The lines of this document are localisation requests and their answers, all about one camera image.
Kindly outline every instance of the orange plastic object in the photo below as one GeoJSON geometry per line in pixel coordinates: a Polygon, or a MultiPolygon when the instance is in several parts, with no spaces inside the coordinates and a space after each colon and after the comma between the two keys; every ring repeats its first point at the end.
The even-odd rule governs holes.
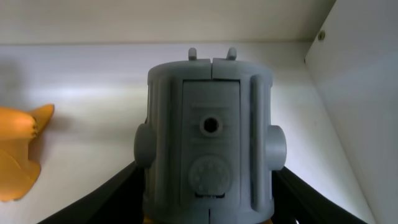
{"type": "Polygon", "coordinates": [[[40,174],[28,159],[29,143],[50,121],[54,105],[24,112],[0,108],[0,201],[22,198],[40,174]]]}

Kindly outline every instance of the orange toy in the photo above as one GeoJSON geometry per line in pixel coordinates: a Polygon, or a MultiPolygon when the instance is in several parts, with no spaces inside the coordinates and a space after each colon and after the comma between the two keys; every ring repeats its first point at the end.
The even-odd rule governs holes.
{"type": "Polygon", "coordinates": [[[54,105],[24,112],[0,108],[0,201],[22,198],[40,174],[40,164],[28,160],[29,143],[50,121],[54,105]]]}

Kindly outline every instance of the white shelf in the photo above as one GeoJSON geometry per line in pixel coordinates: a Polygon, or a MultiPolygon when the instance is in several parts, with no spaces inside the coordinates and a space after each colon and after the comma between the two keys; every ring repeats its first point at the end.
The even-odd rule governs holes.
{"type": "Polygon", "coordinates": [[[225,57],[274,71],[272,123],[285,132],[286,166],[344,209],[368,221],[370,209],[303,62],[309,43],[153,44],[0,47],[0,105],[55,103],[42,172],[21,200],[0,203],[0,223],[37,223],[90,193],[134,160],[145,120],[147,71],[160,63],[225,57]]]}

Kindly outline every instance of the gray toy robot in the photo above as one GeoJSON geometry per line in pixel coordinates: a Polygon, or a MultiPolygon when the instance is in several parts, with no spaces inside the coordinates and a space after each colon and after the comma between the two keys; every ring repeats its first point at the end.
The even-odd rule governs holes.
{"type": "Polygon", "coordinates": [[[274,213],[271,171],[286,141],[271,125],[271,72],[226,59],[170,62],[148,74],[147,122],[134,156],[145,168],[143,210],[164,223],[252,224],[274,213]]]}

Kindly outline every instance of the white surface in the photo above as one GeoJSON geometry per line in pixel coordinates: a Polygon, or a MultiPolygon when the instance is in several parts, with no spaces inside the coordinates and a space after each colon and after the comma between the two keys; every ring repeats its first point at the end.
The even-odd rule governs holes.
{"type": "Polygon", "coordinates": [[[0,44],[312,40],[335,0],[0,0],[0,44]]]}
{"type": "Polygon", "coordinates": [[[338,1],[307,65],[380,224],[398,220],[398,2],[338,1]]]}
{"type": "Polygon", "coordinates": [[[55,103],[42,173],[22,200],[0,203],[0,223],[37,223],[107,181],[133,161],[134,132],[146,115],[151,67],[225,57],[263,63],[275,72],[272,123],[288,144],[286,166],[324,196],[372,223],[359,185],[307,72],[309,43],[0,47],[0,104],[55,103]]]}

